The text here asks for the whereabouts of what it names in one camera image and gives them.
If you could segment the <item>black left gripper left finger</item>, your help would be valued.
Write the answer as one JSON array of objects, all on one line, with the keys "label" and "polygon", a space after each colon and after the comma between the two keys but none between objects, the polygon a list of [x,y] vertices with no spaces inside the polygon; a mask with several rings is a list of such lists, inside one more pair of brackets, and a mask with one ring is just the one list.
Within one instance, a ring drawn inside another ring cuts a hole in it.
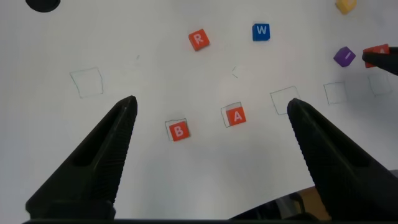
[{"label": "black left gripper left finger", "polygon": [[112,220],[137,100],[117,102],[26,202],[33,220]]}]

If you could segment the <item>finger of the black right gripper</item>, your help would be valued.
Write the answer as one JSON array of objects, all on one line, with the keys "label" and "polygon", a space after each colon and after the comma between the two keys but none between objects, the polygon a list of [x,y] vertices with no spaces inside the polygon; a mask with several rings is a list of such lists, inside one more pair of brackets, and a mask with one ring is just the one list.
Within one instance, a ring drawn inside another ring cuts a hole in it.
[{"label": "finger of the black right gripper", "polygon": [[392,51],[389,54],[365,52],[362,55],[362,60],[397,75],[397,51]]}]

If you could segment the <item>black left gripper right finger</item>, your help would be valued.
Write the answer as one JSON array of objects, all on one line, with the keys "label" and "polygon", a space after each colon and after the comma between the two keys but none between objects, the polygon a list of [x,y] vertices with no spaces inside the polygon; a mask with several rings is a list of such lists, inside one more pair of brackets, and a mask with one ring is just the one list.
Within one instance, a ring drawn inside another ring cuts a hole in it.
[{"label": "black left gripper right finger", "polygon": [[334,220],[397,221],[397,177],[312,105],[287,105],[308,171]]}]

